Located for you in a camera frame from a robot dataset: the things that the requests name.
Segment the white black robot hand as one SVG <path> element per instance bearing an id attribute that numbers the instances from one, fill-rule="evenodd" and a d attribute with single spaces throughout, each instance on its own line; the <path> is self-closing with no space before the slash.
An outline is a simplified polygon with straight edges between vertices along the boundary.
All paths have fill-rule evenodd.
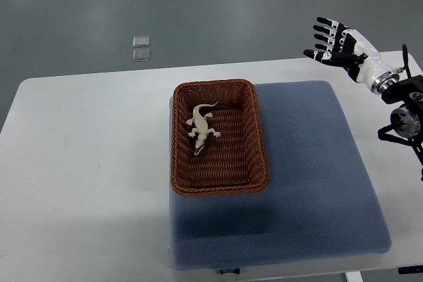
<path id="1" fill-rule="evenodd" d="M 399 81 L 399 74 L 383 62 L 380 52 L 356 29 L 341 22 L 318 17 L 314 37 L 319 42 L 303 54 L 323 65 L 343 68 L 349 78 L 365 84 L 374 94 Z"/>

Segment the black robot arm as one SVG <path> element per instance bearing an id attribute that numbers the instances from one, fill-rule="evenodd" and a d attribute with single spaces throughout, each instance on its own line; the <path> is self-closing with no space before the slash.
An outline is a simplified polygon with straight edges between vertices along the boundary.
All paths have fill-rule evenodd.
<path id="1" fill-rule="evenodd" d="M 387 81 L 381 95 L 386 104 L 402 104 L 391 112 L 390 124 L 379 129 L 377 136 L 382 141 L 411 147 L 422 161 L 422 75 L 411 75 L 406 44 L 402 55 L 406 79 Z"/>

